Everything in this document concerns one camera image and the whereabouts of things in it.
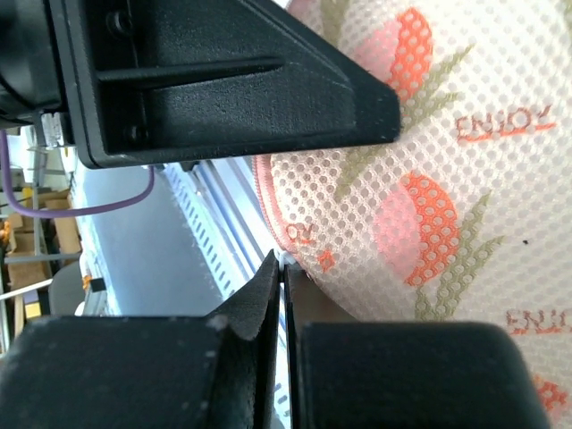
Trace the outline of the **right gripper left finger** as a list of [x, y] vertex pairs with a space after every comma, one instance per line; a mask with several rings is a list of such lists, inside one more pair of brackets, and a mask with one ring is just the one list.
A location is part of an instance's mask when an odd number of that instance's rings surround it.
[[279, 265], [204, 316], [50, 316], [1, 365], [4, 428], [267, 428]]

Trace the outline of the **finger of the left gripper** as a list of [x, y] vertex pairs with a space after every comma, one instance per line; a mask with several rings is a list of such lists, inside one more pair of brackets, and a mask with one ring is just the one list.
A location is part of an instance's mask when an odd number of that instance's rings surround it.
[[389, 143], [395, 92], [272, 1], [53, 1], [89, 168]]

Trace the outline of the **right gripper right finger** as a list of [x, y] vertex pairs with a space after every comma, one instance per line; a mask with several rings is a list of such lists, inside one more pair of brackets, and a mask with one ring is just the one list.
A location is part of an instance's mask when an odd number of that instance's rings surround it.
[[514, 341], [473, 322], [360, 322], [284, 271], [296, 428], [547, 428]]

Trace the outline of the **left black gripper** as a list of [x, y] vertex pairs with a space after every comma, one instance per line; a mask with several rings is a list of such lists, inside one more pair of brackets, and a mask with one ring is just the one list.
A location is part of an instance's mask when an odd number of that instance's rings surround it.
[[1, 128], [31, 125], [66, 107], [48, 1], [1, 3]]

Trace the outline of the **floral mesh laundry bag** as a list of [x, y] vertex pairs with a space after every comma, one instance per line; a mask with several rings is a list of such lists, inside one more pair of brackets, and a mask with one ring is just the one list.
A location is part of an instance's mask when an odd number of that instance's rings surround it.
[[571, 4], [291, 1], [401, 102], [390, 145], [257, 156], [278, 245], [362, 320], [497, 324], [571, 425]]

